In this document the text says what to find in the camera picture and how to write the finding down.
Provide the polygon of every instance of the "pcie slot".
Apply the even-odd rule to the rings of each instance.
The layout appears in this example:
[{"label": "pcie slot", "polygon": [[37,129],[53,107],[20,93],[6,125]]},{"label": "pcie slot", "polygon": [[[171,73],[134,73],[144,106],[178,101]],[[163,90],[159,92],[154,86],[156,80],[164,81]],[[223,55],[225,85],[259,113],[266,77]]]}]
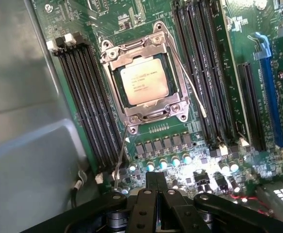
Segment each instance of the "pcie slot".
[{"label": "pcie slot", "polygon": [[200,84],[202,87],[202,92],[205,96],[205,105],[207,109],[208,118],[211,122],[211,129],[213,131],[213,134],[216,136],[218,141],[223,141],[223,137],[221,134],[221,130],[219,128],[220,121],[217,118],[217,112],[216,109],[216,101],[213,94],[213,86],[209,80],[209,74],[211,73],[209,67],[208,67],[208,61],[207,56],[205,54],[205,49],[203,47],[203,44],[201,41],[198,40],[197,35],[200,37],[202,36],[201,31],[198,31],[200,29],[195,22],[198,22],[197,12],[194,9],[194,6],[191,2],[187,3],[186,9],[185,9],[185,18],[188,22],[188,31],[190,38],[192,40],[192,47],[195,54],[195,59],[197,60],[197,67],[198,67],[198,74],[200,77]]},{"label": "pcie slot", "polygon": [[[192,58],[191,58],[190,53],[188,51],[189,45],[187,44],[186,36],[184,34],[185,25],[183,25],[184,21],[181,20],[181,18],[183,18],[183,10],[181,9],[179,1],[173,2],[173,15],[174,15],[175,26],[176,26],[178,38],[179,38],[179,41],[180,41],[180,44],[181,44],[182,51],[184,53],[185,64],[186,64],[186,67],[189,71],[188,74],[190,75],[190,79],[191,79],[195,89],[199,90],[199,85],[198,85],[196,79],[194,78],[194,74],[196,73],[196,69],[195,69],[196,65],[194,64],[194,61],[192,61]],[[198,94],[199,99],[203,100],[203,96],[201,95],[200,91],[198,91],[197,94]],[[212,145],[213,139],[212,139],[212,136],[211,136],[211,132],[208,130],[207,120],[202,116],[199,108],[198,108],[198,114],[199,114],[199,118],[200,118],[201,130],[202,130],[202,133],[203,133],[204,140],[208,145]]]},{"label": "pcie slot", "polygon": [[214,30],[214,23],[210,13],[209,1],[198,1],[198,9],[202,29],[203,29],[203,41],[205,42],[205,52],[209,57],[210,64],[212,66],[212,80],[214,84],[214,91],[216,99],[218,100],[218,112],[220,114],[222,127],[224,129],[226,137],[234,141],[235,127],[233,127],[234,120],[232,120],[232,125],[229,123],[231,105],[229,101],[226,101],[224,94],[227,94],[227,87],[223,79],[223,68],[218,57],[217,39]]},{"label": "pcie slot", "polygon": [[258,151],[266,150],[266,142],[259,111],[258,99],[255,92],[251,64],[238,65],[239,78],[243,89],[246,114],[249,120],[251,143]]}]

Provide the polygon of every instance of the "ram slot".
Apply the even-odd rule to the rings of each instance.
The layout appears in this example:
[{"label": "ram slot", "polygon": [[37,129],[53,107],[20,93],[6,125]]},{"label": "ram slot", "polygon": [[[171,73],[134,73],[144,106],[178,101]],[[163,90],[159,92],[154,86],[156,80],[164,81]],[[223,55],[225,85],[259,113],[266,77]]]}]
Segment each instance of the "ram slot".
[{"label": "ram slot", "polygon": [[94,79],[94,81],[96,81],[96,87],[99,89],[100,95],[101,95],[101,100],[103,102],[103,106],[105,108],[105,112],[107,114],[107,118],[108,121],[106,122],[106,124],[108,125],[108,127],[110,127],[111,132],[113,132],[112,134],[110,134],[111,137],[113,137],[113,141],[114,141],[114,146],[116,148],[116,150],[118,151],[117,153],[117,160],[119,157],[119,151],[120,151],[120,145],[122,144],[122,140],[123,138],[121,138],[120,136],[120,130],[118,128],[118,125],[115,123],[114,120],[114,114],[112,112],[110,103],[109,103],[109,99],[107,96],[107,92],[106,92],[106,86],[105,83],[103,82],[103,78],[101,75],[101,72],[99,70],[99,65],[97,62],[97,59],[94,55],[94,51],[92,47],[86,47],[86,51],[85,51],[85,55],[86,57],[90,58],[91,61],[91,67],[93,67],[93,71],[95,73],[95,77],[98,77],[98,79]]},{"label": "ram slot", "polygon": [[83,128],[97,158],[99,170],[111,171],[118,161],[121,138],[92,47],[81,43],[55,55],[59,55],[62,67],[66,69],[65,77],[70,91],[75,93],[78,112],[82,119],[86,119]]},{"label": "ram slot", "polygon": [[211,6],[209,1],[198,1],[199,19],[203,30],[203,41],[205,42],[205,52],[209,57],[210,65],[212,67],[212,83],[218,103],[218,112],[220,114],[221,126],[227,139],[235,143],[235,120],[232,119],[232,108],[230,101],[226,98],[227,87],[223,77],[222,61],[219,57],[217,38],[213,18],[211,17]]},{"label": "ram slot", "polygon": [[[197,90],[197,94],[200,100],[203,100],[203,96],[200,93],[199,89],[199,85],[196,81],[196,79],[194,78],[194,75],[196,73],[196,65],[195,65],[195,61],[192,60],[192,57],[190,55],[190,52],[188,51],[188,46],[189,44],[186,41],[186,35],[185,35],[185,28],[186,25],[184,25],[184,21],[182,20],[183,18],[183,9],[180,6],[180,1],[174,1],[173,2],[173,16],[174,16],[174,22],[175,22],[175,26],[176,26],[176,30],[177,30],[177,34],[178,34],[178,38],[180,41],[180,45],[181,45],[181,49],[184,53],[184,60],[185,60],[185,64],[188,70],[188,74],[190,76],[190,79],[195,87],[195,89]],[[208,123],[207,120],[203,117],[200,109],[198,108],[198,114],[199,114],[199,118],[200,118],[200,124],[201,124],[201,130],[202,130],[202,134],[204,137],[205,142],[207,143],[207,145],[212,145],[214,143],[213,140],[213,136],[211,135],[209,129],[208,129]]]},{"label": "ram slot", "polygon": [[104,159],[103,151],[101,151],[97,132],[93,128],[93,126],[95,125],[94,120],[91,117],[90,112],[88,112],[87,104],[85,104],[87,100],[79,90],[75,72],[73,71],[73,69],[71,69],[70,63],[67,61],[66,54],[61,54],[58,56],[58,58],[63,68],[73,101],[77,107],[78,115],[81,117],[81,124],[85,131],[85,135],[99,164],[99,169],[104,170],[106,168],[106,160]]},{"label": "ram slot", "polygon": [[249,120],[251,143],[256,150],[265,151],[266,141],[263,133],[259,103],[254,87],[251,64],[239,64],[238,72],[243,90],[246,113]]},{"label": "ram slot", "polygon": [[218,109],[216,108],[216,100],[213,94],[213,87],[210,81],[209,75],[211,74],[211,70],[208,67],[208,60],[205,54],[205,49],[203,46],[203,34],[201,32],[201,28],[197,24],[199,22],[199,15],[198,11],[195,9],[192,2],[186,3],[185,8],[185,19],[188,22],[188,31],[190,38],[192,40],[191,46],[194,51],[195,60],[197,60],[197,67],[198,67],[198,75],[199,81],[201,84],[202,92],[205,96],[205,105],[207,110],[207,117],[211,123],[211,129],[213,134],[216,136],[217,139],[217,146],[223,141],[222,133],[220,130],[220,121],[217,118]]}]

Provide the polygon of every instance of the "black pcie slot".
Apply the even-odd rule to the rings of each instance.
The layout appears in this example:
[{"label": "black pcie slot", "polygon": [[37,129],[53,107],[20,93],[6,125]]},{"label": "black pcie slot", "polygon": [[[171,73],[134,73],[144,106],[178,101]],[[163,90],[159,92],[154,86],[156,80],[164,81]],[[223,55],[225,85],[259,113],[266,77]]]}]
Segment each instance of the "black pcie slot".
[{"label": "black pcie slot", "polygon": [[209,15],[209,8],[210,6],[206,1],[198,1],[198,19],[200,20],[200,24],[202,25],[202,39],[205,45],[205,53],[206,56],[209,58],[209,63],[211,64],[211,72],[212,72],[212,81],[213,81],[213,89],[216,95],[217,103],[218,103],[218,113],[220,119],[222,120],[222,127],[226,137],[229,140],[233,140],[234,133],[232,131],[232,127],[229,124],[229,116],[228,113],[231,111],[231,108],[226,105],[224,100],[224,95],[222,89],[226,92],[225,83],[222,78],[222,66],[219,62],[219,58],[216,57],[218,54],[218,50],[216,49],[216,37],[214,33],[214,26],[212,19]]},{"label": "black pcie slot", "polygon": [[251,143],[258,151],[266,150],[266,142],[263,133],[261,115],[258,99],[255,92],[251,64],[242,63],[238,65],[239,78],[241,80],[246,114],[248,116]]},{"label": "black pcie slot", "polygon": [[188,22],[188,31],[190,34],[190,38],[192,40],[192,47],[195,54],[195,59],[198,61],[198,71],[200,78],[200,83],[202,87],[202,91],[205,96],[205,105],[207,109],[208,118],[211,122],[211,128],[213,131],[213,134],[216,135],[216,138],[219,141],[223,141],[223,137],[221,135],[220,131],[220,121],[216,116],[217,110],[215,109],[216,102],[214,101],[214,98],[212,97],[212,85],[210,83],[210,80],[208,79],[208,75],[210,74],[210,69],[208,67],[208,61],[206,60],[206,54],[204,52],[203,44],[198,41],[197,35],[201,35],[194,24],[194,20],[198,22],[197,12],[194,11],[194,6],[191,2],[187,3],[186,9],[185,9],[185,15],[186,20]]},{"label": "black pcie slot", "polygon": [[69,63],[66,60],[66,55],[60,55],[58,58],[63,68],[70,93],[73,97],[73,101],[76,104],[78,114],[81,117],[81,124],[85,131],[86,137],[91,145],[93,154],[95,155],[98,164],[105,168],[106,162],[103,158],[103,153],[100,150],[99,142],[97,141],[98,135],[96,134],[96,131],[92,128],[92,125],[94,125],[95,123],[93,119],[88,115],[87,108],[83,102],[83,97],[81,96],[78,86],[76,84],[74,73],[72,72]]},{"label": "black pcie slot", "polygon": [[[184,35],[184,28],[185,26],[183,25],[183,20],[181,20],[181,18],[183,17],[183,11],[179,5],[179,1],[174,1],[173,2],[173,15],[174,15],[174,20],[175,20],[175,26],[176,26],[176,30],[177,30],[177,34],[179,36],[179,41],[181,43],[181,48],[182,51],[184,53],[184,59],[185,59],[185,64],[187,67],[187,70],[189,71],[188,74],[190,76],[190,79],[195,87],[195,89],[197,90],[197,94],[200,100],[203,99],[203,96],[200,94],[199,91],[199,85],[196,82],[196,79],[194,78],[194,74],[195,74],[195,64],[193,64],[190,53],[188,51],[188,44],[186,42],[186,36]],[[200,109],[198,108],[198,114],[199,114],[199,118],[200,118],[200,124],[201,124],[201,130],[203,133],[203,137],[205,142],[208,145],[213,144],[212,142],[212,137],[211,134],[208,130],[208,125],[207,125],[207,121],[206,119],[203,117]]]}]

